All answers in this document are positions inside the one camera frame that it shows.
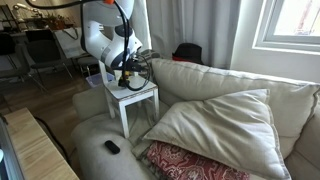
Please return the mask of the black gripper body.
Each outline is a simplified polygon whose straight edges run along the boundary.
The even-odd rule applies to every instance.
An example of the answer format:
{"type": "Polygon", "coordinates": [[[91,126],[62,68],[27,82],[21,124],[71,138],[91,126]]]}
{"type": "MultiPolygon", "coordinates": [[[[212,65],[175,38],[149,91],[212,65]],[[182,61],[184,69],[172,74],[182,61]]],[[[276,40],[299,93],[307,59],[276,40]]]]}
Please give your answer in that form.
{"type": "Polygon", "coordinates": [[[123,69],[125,71],[141,72],[143,70],[143,67],[138,63],[137,60],[134,60],[133,58],[129,58],[124,63],[123,69]]]}

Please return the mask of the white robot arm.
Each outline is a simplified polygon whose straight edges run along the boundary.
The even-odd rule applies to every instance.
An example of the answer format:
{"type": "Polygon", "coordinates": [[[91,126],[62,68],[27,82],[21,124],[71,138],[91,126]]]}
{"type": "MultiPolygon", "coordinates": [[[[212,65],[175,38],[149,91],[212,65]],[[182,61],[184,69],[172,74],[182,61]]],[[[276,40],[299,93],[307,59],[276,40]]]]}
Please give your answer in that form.
{"type": "Polygon", "coordinates": [[[81,6],[82,48],[111,70],[141,71],[142,46],[129,19],[134,0],[86,0],[81,6]]]}

